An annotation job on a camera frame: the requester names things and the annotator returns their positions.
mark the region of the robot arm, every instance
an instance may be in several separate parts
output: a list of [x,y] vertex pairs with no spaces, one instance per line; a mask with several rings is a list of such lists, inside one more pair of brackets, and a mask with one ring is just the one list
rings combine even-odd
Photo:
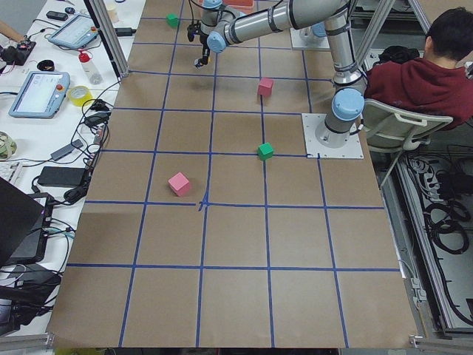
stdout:
[[363,75],[350,38],[349,4],[350,0],[289,0],[245,15],[223,4],[222,0],[204,0],[200,28],[194,34],[200,35],[204,50],[207,47],[221,53],[232,44],[291,27],[299,30],[323,21],[336,72],[333,80],[338,88],[353,86]]

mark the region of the office chair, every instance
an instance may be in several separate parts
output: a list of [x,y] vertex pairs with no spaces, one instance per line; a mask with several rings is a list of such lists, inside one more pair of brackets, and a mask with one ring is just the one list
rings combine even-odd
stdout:
[[429,135],[453,121],[450,116],[425,115],[367,98],[363,109],[364,131],[372,152],[397,153],[381,181],[386,183],[399,157],[405,151],[429,144]]

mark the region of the red cube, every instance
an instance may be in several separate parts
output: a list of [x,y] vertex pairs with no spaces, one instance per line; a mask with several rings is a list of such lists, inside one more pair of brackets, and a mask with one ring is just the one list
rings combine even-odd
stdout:
[[172,191],[179,197],[184,196],[191,189],[191,182],[182,172],[178,172],[175,176],[171,177],[168,183]]
[[269,96],[273,90],[274,80],[269,78],[262,78],[259,81],[258,95]]

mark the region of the white desk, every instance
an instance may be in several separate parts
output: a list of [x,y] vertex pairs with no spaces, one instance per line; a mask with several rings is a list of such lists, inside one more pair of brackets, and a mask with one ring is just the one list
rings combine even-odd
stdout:
[[[83,0],[74,0],[73,2],[76,5],[74,6],[76,13],[79,13],[81,10],[86,10]],[[131,27],[136,29],[140,20],[140,14],[143,11],[144,0],[127,0],[123,3],[117,3],[116,5],[120,21],[114,23],[114,27]],[[62,21],[50,20],[46,17],[46,13],[50,10],[64,12],[64,8],[67,6],[71,5],[63,1],[48,0],[43,10],[39,13],[38,18],[61,26],[63,24]],[[45,27],[51,26],[42,21],[35,21],[28,31],[28,34],[37,33]],[[27,62],[24,66],[15,67],[10,73],[0,75],[0,87],[20,87],[27,77],[27,74],[30,71],[38,70],[36,68],[38,62],[44,59],[54,61],[56,71],[68,72],[70,74],[70,87],[84,85],[90,89],[106,89],[117,81],[117,77],[103,44],[101,44],[99,48],[90,50],[90,53],[93,54],[93,62],[103,77],[103,81],[100,84],[93,85],[89,82],[82,69],[81,63],[78,60],[79,53],[77,50],[62,50],[44,37],[45,34],[51,34],[53,32],[54,30],[46,30],[44,33],[32,36],[31,40],[36,42],[36,47],[31,52]],[[130,54],[133,39],[133,36],[119,38],[123,54],[126,58],[128,58]],[[96,47],[100,42],[100,36],[98,36],[94,41],[88,44],[87,47]],[[9,69],[10,66],[7,66],[5,72],[8,72]]]
[[[74,0],[74,8],[79,13],[81,9],[86,9],[82,0]],[[127,0],[124,3],[117,3],[119,22],[115,23],[115,27],[131,27],[137,28],[140,20],[140,14],[143,10],[144,0]],[[52,23],[62,24],[60,21],[49,20],[46,17],[46,12],[49,10],[64,11],[65,7],[71,6],[66,2],[57,0],[48,0],[44,8],[39,13],[38,18],[44,19]],[[48,27],[49,25],[36,21],[31,26],[28,34],[37,33],[40,29]],[[53,30],[46,30],[45,33],[52,33]],[[44,59],[51,59],[55,62],[55,69],[57,71],[68,72],[71,77],[71,84],[69,87],[77,85],[84,85],[91,89],[93,98],[97,98],[104,89],[117,82],[117,78],[109,62],[103,44],[98,48],[90,50],[94,55],[93,61],[98,67],[103,82],[99,85],[92,85],[89,83],[81,64],[78,60],[78,51],[61,50],[59,47],[51,44],[45,39],[44,34],[40,33],[34,35],[31,39],[36,41],[36,47],[32,51],[27,63],[24,66],[16,66],[11,72],[0,75],[0,91],[14,91],[18,92],[21,85],[24,83],[27,74],[30,71],[36,71],[36,65],[39,61]],[[124,55],[128,58],[134,37],[119,38]],[[89,46],[94,47],[100,43],[99,39],[94,40]],[[118,92],[119,85],[107,90],[101,98],[106,102],[113,104]],[[10,135],[18,144],[18,149],[12,160],[14,159],[30,159],[30,160],[48,160],[51,152],[67,145],[71,141],[73,132],[75,131],[82,114],[81,108],[74,106],[68,98],[65,98],[59,111],[51,119],[37,119],[37,118],[13,118],[8,115],[8,110],[11,107],[15,97],[12,95],[0,95],[0,127],[2,132]],[[80,129],[79,132],[85,138],[87,143],[93,142],[93,134],[90,133],[87,127]],[[80,155],[78,150],[72,154],[62,158],[60,162],[72,162]],[[24,161],[24,165],[34,165],[34,162]],[[35,167],[24,167],[21,170],[20,177],[16,182],[16,186],[25,193],[32,193],[31,181],[40,174],[43,166],[55,165],[53,163],[45,163]],[[83,157],[79,157],[76,161],[67,166],[83,167]],[[41,187],[42,192],[48,192],[54,198],[63,200],[65,188]],[[56,206],[53,210],[53,217],[76,227],[78,219],[81,214],[84,199],[78,201],[72,206]],[[63,227],[60,223],[54,222],[52,226],[58,228]],[[72,245],[72,240],[69,240],[69,249]],[[46,254],[44,259],[39,263],[43,267],[50,270],[59,270],[63,265],[64,258],[67,257],[69,250],[67,250],[68,243],[64,236],[52,237],[47,242]],[[0,278],[6,277],[6,274],[0,274]],[[53,297],[58,291],[58,288],[53,292]],[[28,326],[21,326],[19,331],[13,332],[12,336],[17,335],[33,335],[44,333],[47,324],[50,320],[51,312],[42,317],[36,317]]]

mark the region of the man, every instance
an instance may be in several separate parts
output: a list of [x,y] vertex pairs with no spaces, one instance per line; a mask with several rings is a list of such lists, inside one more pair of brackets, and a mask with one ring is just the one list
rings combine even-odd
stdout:
[[447,10],[426,35],[423,58],[387,62],[368,73],[365,98],[429,115],[452,116],[452,129],[473,116],[473,81],[458,62],[473,50],[473,13]]
[[15,42],[21,42],[24,40],[23,35],[20,35],[12,27],[8,26],[8,24],[5,24],[3,21],[0,21],[0,33],[5,37],[14,40]]

